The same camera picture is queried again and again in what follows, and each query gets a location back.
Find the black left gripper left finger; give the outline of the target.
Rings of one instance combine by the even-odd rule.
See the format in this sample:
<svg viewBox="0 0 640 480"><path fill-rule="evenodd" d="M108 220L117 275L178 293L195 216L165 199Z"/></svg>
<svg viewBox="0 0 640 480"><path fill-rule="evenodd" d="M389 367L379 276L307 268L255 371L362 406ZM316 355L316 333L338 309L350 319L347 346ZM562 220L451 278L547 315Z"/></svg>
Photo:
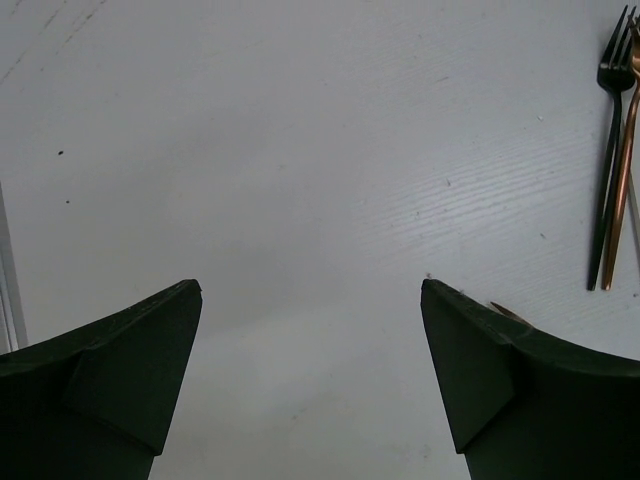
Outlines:
<svg viewBox="0 0 640 480"><path fill-rule="evenodd" d="M1 357L4 479L146 479L202 310L197 280Z"/></svg>

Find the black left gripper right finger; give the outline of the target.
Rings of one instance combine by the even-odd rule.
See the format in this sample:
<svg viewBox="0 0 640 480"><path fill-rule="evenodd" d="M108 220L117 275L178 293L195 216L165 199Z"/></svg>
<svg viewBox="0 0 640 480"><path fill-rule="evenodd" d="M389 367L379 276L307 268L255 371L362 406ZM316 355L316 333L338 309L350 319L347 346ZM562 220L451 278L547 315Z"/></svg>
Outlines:
<svg viewBox="0 0 640 480"><path fill-rule="evenodd" d="M636 479L639 363L547 334L426 279L421 310L473 479Z"/></svg>

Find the copper knife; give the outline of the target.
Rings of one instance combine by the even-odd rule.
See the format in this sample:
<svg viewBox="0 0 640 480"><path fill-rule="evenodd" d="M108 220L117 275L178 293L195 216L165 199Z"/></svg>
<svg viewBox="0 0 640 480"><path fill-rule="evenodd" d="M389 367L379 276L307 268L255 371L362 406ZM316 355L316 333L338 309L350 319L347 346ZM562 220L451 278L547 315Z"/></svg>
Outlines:
<svg viewBox="0 0 640 480"><path fill-rule="evenodd" d="M519 316L515 312L507 309L506 307L504 307L504 306L502 306L502 305L500 305L500 304L498 304L496 302L493 302L493 301L490 302L490 305L492 307L494 307L502 315L504 315L504 316L506 316L508 318L511 318L514 321L520 322L521 324L524 324L524 325L526 325L528 327L532 327L532 325L528 321L526 321L524 318L522 318L521 316Z"/></svg>

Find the copper four-tine fork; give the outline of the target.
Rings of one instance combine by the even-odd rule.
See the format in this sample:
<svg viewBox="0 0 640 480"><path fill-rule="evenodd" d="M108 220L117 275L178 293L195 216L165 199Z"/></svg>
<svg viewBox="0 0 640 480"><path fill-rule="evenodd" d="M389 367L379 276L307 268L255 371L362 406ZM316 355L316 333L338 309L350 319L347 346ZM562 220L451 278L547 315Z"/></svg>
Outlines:
<svg viewBox="0 0 640 480"><path fill-rule="evenodd" d="M634 6L618 21L615 38L607 47L601 65L615 81L615 157L607 203L608 237L602 289L610 290L619 249L633 159L636 120L639 111L639 16Z"/></svg>

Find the black fork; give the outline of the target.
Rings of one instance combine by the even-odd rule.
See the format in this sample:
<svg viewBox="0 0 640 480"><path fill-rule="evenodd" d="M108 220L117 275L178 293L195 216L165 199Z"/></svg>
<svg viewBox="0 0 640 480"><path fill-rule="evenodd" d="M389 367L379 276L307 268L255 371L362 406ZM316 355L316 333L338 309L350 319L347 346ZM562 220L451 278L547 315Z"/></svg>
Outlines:
<svg viewBox="0 0 640 480"><path fill-rule="evenodd" d="M626 5L616 23L611 37L602 54L597 69L598 85L611 97L613 114L602 160L602 169L596 196L595 218L589 256L586 288L594 291L597 284L600 265L604 252L607 233L608 191L616 163L618 141L620 138L622 118L622 94L635 84L634 75L630 71L628 61L631 53L629 16L636 12L636 7L629 11Z"/></svg>

